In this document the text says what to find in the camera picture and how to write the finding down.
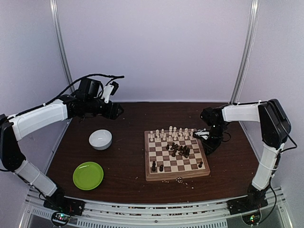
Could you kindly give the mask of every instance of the chessboard border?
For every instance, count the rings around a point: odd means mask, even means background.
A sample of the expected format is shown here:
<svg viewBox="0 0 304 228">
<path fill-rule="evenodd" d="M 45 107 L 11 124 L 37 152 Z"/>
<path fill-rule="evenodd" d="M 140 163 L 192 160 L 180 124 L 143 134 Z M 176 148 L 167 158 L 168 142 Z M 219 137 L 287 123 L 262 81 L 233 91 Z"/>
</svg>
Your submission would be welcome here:
<svg viewBox="0 0 304 228">
<path fill-rule="evenodd" d="M 144 132 L 144 144 L 145 144 L 145 172 L 146 172 L 146 181 L 162 181 L 162 180 L 174 180 L 177 177 L 182 178 L 193 178 L 193 177 L 202 177 L 208 176 L 210 174 L 210 168 L 207 162 L 207 158 L 204 152 L 203 145 L 201 141 L 196 139 L 199 145 L 199 151 L 202 156 L 205 169 L 203 170 L 191 170 L 191 171 L 181 171 L 181 172 L 169 172 L 169 173 L 150 173 L 150 161 L 149 161 L 149 137 L 150 131 Z"/>
</svg>

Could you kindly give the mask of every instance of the white backdrop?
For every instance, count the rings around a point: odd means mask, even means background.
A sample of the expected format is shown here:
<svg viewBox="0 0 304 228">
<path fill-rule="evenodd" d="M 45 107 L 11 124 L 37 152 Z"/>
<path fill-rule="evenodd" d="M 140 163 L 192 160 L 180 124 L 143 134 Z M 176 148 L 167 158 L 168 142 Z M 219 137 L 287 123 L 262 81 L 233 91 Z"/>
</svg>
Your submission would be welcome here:
<svg viewBox="0 0 304 228">
<path fill-rule="evenodd" d="M 73 79 L 125 75 L 119 101 L 229 101 L 250 0 L 61 0 Z"/>
</svg>

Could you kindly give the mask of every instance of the white bowl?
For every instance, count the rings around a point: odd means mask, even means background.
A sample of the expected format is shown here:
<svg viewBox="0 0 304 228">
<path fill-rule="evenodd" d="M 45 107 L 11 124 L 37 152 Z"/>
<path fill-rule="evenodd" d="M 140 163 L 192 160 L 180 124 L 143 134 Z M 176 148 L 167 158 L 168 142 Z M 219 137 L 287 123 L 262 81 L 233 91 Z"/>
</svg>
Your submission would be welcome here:
<svg viewBox="0 0 304 228">
<path fill-rule="evenodd" d="M 98 130 L 90 135 L 89 143 L 99 151 L 107 149 L 112 143 L 112 134 L 108 130 Z"/>
</svg>

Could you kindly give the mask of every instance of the white wall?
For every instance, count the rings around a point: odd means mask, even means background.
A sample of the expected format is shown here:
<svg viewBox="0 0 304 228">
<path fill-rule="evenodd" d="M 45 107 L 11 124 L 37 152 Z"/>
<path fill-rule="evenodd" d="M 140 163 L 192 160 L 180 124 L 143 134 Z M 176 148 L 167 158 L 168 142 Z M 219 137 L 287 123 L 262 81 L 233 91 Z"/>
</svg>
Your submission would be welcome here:
<svg viewBox="0 0 304 228">
<path fill-rule="evenodd" d="M 304 1 L 264 0 L 259 10 L 254 47 L 240 96 L 241 102 L 277 98 L 292 124 L 297 150 L 286 152 L 274 184 L 282 186 L 295 227 L 303 227 L 304 211 Z M 255 150 L 261 156 L 259 124 L 245 123 Z"/>
<path fill-rule="evenodd" d="M 119 101 L 229 101 L 250 0 L 61 0 L 74 79 L 126 75 Z"/>
<path fill-rule="evenodd" d="M 49 1 L 1 0 L 0 5 L 0 114 L 9 115 L 50 100 L 67 82 Z M 22 152 L 41 170 L 65 124 L 53 124 L 20 141 Z M 19 178 L 0 172 L 1 228 L 17 226 L 27 192 Z"/>
</svg>

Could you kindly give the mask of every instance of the metal frame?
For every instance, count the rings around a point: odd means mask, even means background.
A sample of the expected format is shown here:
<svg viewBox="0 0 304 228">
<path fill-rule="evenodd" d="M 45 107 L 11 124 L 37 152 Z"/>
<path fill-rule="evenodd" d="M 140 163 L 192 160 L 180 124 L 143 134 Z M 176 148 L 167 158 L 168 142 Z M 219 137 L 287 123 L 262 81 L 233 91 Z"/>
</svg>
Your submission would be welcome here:
<svg viewBox="0 0 304 228">
<path fill-rule="evenodd" d="M 245 47 L 243 51 L 243 56 L 241 60 L 241 64 L 238 70 L 237 80 L 236 84 L 232 93 L 232 97 L 230 100 L 230 103 L 234 103 L 238 101 L 238 96 L 240 95 L 240 92 L 243 87 L 246 71 L 248 69 L 248 58 L 250 54 L 250 50 L 253 46 L 254 36 L 256 33 L 256 27 L 257 27 L 257 13 L 259 8 L 259 0 L 252 0 L 251 2 L 251 12 L 249 17 L 249 23 L 248 23 L 248 30 L 247 30 L 247 36 L 245 41 Z"/>
<path fill-rule="evenodd" d="M 275 192 L 278 199 L 277 208 L 280 209 L 284 227 L 292 228 L 283 192 L 281 188 L 276 188 Z M 175 204 L 122 204 L 84 200 L 83 215 L 73 217 L 69 225 L 79 228 L 104 228 L 107 226 L 112 228 L 194 228 L 205 225 L 208 228 L 214 224 L 214 227 L 226 228 L 227 219 L 241 216 L 241 214 L 230 215 L 227 206 L 227 201 L 230 199 L 232 198 Z M 269 190 L 266 193 L 266 199 L 269 205 L 265 208 L 273 207 L 275 198 L 272 191 Z M 19 228 L 28 227 L 31 215 L 50 219 L 52 213 L 52 210 L 43 207 L 39 193 L 30 190 L 20 217 Z"/>
<path fill-rule="evenodd" d="M 60 23 L 59 23 L 58 9 L 57 9 L 57 0 L 50 0 L 50 6 L 51 6 L 51 13 L 52 13 L 52 18 L 53 18 L 53 22 L 54 22 L 54 27 L 55 27 L 55 31 L 56 31 L 56 35 L 57 35 L 57 41 L 58 41 L 63 70 L 65 72 L 67 82 L 70 85 L 73 82 L 73 79 L 71 76 L 70 68 L 67 63 L 67 55 L 66 55 L 64 44 L 63 44 L 61 27 L 60 27 Z M 70 87 L 70 90 L 71 90 L 71 92 L 74 92 L 75 87 L 72 85 Z"/>
</svg>

